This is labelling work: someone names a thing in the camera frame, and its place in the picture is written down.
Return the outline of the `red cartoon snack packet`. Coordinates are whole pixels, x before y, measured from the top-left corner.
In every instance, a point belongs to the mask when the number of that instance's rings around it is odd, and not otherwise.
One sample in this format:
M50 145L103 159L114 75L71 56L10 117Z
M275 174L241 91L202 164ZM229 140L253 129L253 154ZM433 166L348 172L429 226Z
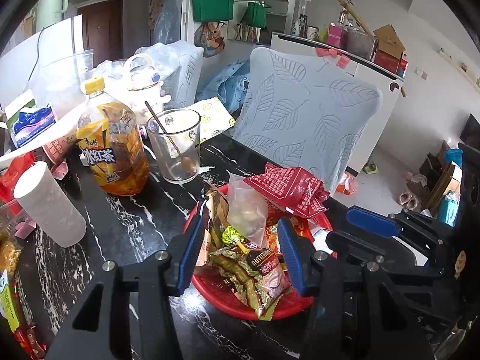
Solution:
M280 242L278 240L278 221L283 217L287 217L290 220L298 236L309 239L311 243L313 242L312 233L306 219L281 211L270 214L266 220L264 236L268 242L268 247L272 252L275 252L277 256L282 255Z

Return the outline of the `brown peanut snack bag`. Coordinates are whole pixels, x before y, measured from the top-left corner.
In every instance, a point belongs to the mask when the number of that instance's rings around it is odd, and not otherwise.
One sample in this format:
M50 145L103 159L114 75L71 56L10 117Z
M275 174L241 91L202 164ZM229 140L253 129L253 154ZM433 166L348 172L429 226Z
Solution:
M238 246L223 248L211 252L209 260L260 320L270 320L281 297L290 291L287 274L270 249L247 249L244 253Z

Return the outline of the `dark biscuit snack bag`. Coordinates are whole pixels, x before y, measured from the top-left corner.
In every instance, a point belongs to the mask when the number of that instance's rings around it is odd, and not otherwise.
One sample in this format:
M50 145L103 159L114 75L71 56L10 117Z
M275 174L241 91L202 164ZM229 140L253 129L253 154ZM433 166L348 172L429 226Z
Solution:
M218 189L210 189L206 192L205 210L202 215L204 236L202 247L196 262L197 267L209 264L209 254L224 247L222 232L228 225L226 216L228 213L228 186L225 184Z

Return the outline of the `dark red foil bag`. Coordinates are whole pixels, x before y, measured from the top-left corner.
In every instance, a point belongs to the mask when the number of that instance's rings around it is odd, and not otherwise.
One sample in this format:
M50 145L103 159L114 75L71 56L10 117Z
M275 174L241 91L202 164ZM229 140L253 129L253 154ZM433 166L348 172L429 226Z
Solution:
M324 182L300 166L280 167L267 163L264 173L244 182L282 211L315 219L326 211L329 192Z

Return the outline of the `clear zip bag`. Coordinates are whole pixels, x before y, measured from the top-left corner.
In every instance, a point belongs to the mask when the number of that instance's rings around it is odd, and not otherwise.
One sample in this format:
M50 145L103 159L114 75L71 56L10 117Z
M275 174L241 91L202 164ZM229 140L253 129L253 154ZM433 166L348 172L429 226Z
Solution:
M265 226L269 213L266 199L251 186L244 177L229 174L227 221L248 241L267 247Z

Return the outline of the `red plastic basket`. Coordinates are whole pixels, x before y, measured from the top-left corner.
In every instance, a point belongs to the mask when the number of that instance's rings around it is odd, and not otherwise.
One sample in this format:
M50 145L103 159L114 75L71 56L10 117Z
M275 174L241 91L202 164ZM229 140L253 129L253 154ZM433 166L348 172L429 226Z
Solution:
M207 192L188 222L200 221L202 246L193 286L218 310L242 320L284 319L312 305L290 283L278 238L278 221L287 217L297 235L319 245L330 232L325 214L312 222L271 205L238 179Z

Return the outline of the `light blue chair cover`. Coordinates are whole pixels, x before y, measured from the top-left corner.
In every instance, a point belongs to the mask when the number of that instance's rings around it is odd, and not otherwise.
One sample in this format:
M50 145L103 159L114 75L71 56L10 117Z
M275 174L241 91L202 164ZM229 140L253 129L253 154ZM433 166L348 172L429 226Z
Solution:
M313 62L257 47L233 139L282 167L302 167L334 193L366 119L313 93Z

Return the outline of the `yellow patterned paper pack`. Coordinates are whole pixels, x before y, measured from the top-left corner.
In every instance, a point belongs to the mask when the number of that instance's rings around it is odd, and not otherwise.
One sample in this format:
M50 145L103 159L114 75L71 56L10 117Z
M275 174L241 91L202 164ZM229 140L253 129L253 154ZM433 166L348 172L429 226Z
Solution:
M200 142L213 138L235 125L235 119L218 97L201 100L190 107L200 114Z

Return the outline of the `white paper roll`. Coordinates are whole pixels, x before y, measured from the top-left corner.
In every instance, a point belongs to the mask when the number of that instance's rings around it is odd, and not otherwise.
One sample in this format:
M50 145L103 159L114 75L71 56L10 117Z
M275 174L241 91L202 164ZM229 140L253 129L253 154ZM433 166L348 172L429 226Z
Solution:
M57 245L68 248L86 234L86 221L59 187L45 162L35 162L18 179L14 198Z

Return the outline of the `white electric kettle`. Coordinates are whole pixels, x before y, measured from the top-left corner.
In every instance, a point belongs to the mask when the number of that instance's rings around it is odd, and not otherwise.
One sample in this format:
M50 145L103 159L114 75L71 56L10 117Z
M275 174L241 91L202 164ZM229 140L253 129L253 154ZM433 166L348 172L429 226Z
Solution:
M133 111L146 116L149 108L161 112L172 96L164 89L164 81L155 67L153 58L145 53L132 55L124 62L124 85L128 103Z

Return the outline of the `gold foil snack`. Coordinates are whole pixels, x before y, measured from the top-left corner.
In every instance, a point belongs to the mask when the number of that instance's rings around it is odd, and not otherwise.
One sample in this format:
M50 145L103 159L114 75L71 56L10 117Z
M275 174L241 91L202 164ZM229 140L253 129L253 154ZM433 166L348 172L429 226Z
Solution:
M9 277L15 275L22 248L8 238L1 239L0 270L6 271Z

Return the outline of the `blue tissue pack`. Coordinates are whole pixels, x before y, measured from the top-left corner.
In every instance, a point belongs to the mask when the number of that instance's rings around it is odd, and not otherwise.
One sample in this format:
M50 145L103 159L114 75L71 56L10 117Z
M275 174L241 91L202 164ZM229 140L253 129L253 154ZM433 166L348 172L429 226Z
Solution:
M11 126L16 147L22 147L44 130L55 124L55 114L50 106L21 110Z

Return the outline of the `white refrigerator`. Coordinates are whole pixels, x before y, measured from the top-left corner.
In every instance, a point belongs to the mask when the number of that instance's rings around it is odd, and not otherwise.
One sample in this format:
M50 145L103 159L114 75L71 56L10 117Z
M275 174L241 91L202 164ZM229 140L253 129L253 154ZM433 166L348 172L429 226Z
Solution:
M82 15L53 24L11 49L1 57L1 107L33 84L44 66L83 50Z

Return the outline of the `brown door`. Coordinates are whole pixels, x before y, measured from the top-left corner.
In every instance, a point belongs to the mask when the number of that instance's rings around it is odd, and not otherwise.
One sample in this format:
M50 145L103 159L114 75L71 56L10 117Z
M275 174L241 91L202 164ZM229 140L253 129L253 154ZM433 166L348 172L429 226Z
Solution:
M123 0L107 0L80 7L85 50L94 51L93 67L105 60L122 59Z

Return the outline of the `green kettle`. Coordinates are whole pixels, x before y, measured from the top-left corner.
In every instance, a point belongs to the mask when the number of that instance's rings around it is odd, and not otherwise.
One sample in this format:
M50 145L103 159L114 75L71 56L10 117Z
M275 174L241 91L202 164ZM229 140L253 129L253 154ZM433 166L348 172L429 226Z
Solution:
M35 31L50 27L63 20L68 9L68 0L40 0L35 14Z

